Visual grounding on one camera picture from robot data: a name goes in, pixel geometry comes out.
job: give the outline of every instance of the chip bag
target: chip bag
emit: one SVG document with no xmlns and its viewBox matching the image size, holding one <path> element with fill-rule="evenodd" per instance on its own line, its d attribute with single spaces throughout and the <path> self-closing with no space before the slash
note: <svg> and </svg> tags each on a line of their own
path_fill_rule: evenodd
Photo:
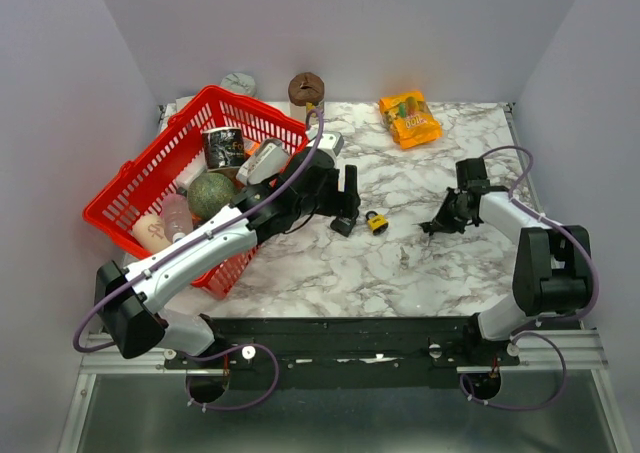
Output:
<svg viewBox="0 0 640 453">
<path fill-rule="evenodd" d="M 442 136 L 440 123 L 431 115 L 419 91 L 380 100 L 380 113 L 393 141 L 405 150 Z"/>
</svg>

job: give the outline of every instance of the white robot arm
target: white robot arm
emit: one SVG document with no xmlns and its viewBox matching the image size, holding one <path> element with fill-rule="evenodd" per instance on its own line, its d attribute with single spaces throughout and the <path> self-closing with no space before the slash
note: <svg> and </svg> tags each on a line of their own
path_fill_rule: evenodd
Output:
<svg viewBox="0 0 640 453">
<path fill-rule="evenodd" d="M 344 191 L 339 191 L 339 170 L 335 162 L 344 144 L 342 136 L 325 133 L 317 141 L 317 151 L 307 148 L 291 159 L 281 175 L 276 173 L 260 184 L 247 186 L 230 205 L 179 242 L 132 263 L 126 271 L 114 262 L 98 270 L 96 302 L 125 283 L 131 283 L 127 291 L 99 312 L 125 358 L 134 358 L 153 347 L 193 356 L 209 348 L 214 334 L 202 317 L 184 315 L 165 305 L 195 278 L 228 258 L 290 230 L 298 218 L 309 214 L 336 217 L 331 228 L 349 235 L 360 205 L 356 167 L 346 165 Z M 307 160 L 304 172 L 275 199 L 274 191 L 290 182 L 310 154 L 312 158 Z M 267 198 L 275 201 L 264 201 Z M 220 230 L 221 225 L 229 223 L 232 224 Z"/>
<path fill-rule="evenodd" d="M 436 217 L 421 224 L 423 230 L 429 235 L 464 233 L 469 225 L 487 223 L 518 246 L 512 294 L 477 316 L 481 337 L 506 340 L 541 315 L 564 315 L 584 308 L 591 299 L 592 278 L 585 258 L 571 243 L 518 208 L 505 187 L 491 186 L 482 158 L 456 163 L 456 175 L 458 188 L 448 189 Z M 584 228 L 564 229 L 589 252 Z"/>
</svg>

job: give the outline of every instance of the white marble countertop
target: white marble countertop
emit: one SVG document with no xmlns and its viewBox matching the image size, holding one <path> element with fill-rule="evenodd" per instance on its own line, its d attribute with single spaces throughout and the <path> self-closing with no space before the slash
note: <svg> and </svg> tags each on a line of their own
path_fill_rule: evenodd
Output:
<svg viewBox="0 0 640 453">
<path fill-rule="evenodd" d="M 213 317 L 446 316 L 493 306 L 510 291 L 515 247 L 487 225 L 429 240 L 417 224 L 431 220 L 446 188 L 455 186 L 456 161 L 512 144 L 511 133 L 500 105 L 430 107 L 443 137 L 401 150 L 382 126 L 377 104 L 327 103 L 325 130 L 345 139 L 339 166 L 358 167 L 362 216 L 351 236 L 332 231 L 329 218 L 315 217 L 295 234 L 265 243 L 226 299 L 189 287 L 168 306 Z M 175 105 L 167 109 L 172 112 Z M 489 160 L 487 169 L 492 184 L 507 185 L 521 172 L 509 151 Z M 387 232 L 371 234 L 368 210 L 386 216 Z"/>
</svg>

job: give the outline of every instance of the red basket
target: red basket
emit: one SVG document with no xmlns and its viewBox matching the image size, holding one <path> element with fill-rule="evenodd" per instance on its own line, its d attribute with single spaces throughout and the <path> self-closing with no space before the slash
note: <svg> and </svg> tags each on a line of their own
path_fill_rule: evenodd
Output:
<svg viewBox="0 0 640 453">
<path fill-rule="evenodd" d="M 257 142 L 278 138 L 291 154 L 308 143 L 299 121 L 261 101 L 208 86 L 169 119 L 167 129 L 136 160 L 122 165 L 84 209 L 84 219 L 137 258 L 149 256 L 131 236 L 131 227 L 144 214 L 160 214 L 162 199 L 177 189 L 175 178 L 202 151 L 202 131 L 218 126 L 239 126 L 246 138 Z M 224 298 L 256 250 L 229 258 L 192 285 Z"/>
</svg>

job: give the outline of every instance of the plastic bottle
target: plastic bottle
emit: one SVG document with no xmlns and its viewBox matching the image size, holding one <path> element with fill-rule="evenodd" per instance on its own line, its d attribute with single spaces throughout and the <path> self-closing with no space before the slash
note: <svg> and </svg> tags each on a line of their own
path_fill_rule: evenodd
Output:
<svg viewBox="0 0 640 453">
<path fill-rule="evenodd" d="M 167 195 L 162 200 L 164 234 L 175 243 L 193 231 L 193 221 L 187 199 L 182 195 Z"/>
</svg>

